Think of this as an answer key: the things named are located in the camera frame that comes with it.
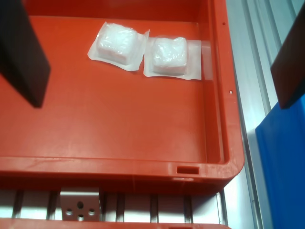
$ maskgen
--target white cotton pad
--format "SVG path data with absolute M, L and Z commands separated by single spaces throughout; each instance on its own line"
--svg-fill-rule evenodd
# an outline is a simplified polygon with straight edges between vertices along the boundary
M 101 57 L 127 65 L 138 41 L 138 33 L 118 24 L 106 24 L 97 39 L 97 50 Z
M 185 74 L 187 43 L 183 37 L 156 38 L 152 46 L 152 70 L 160 74 Z
M 91 60 L 116 65 L 127 71 L 139 70 L 149 31 L 137 31 L 114 23 L 104 23 L 89 49 Z
M 201 41 L 149 38 L 144 55 L 144 75 L 200 80 Z

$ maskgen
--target orange plastic bin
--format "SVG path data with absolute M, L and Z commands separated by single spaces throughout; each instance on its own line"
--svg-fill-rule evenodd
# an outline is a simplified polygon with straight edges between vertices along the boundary
M 0 77 L 1 186 L 208 194 L 240 172 L 225 0 L 26 0 L 25 7 L 51 75 L 41 109 Z M 149 78 L 143 62 L 127 72 L 90 60 L 105 21 L 202 40 L 202 80 Z

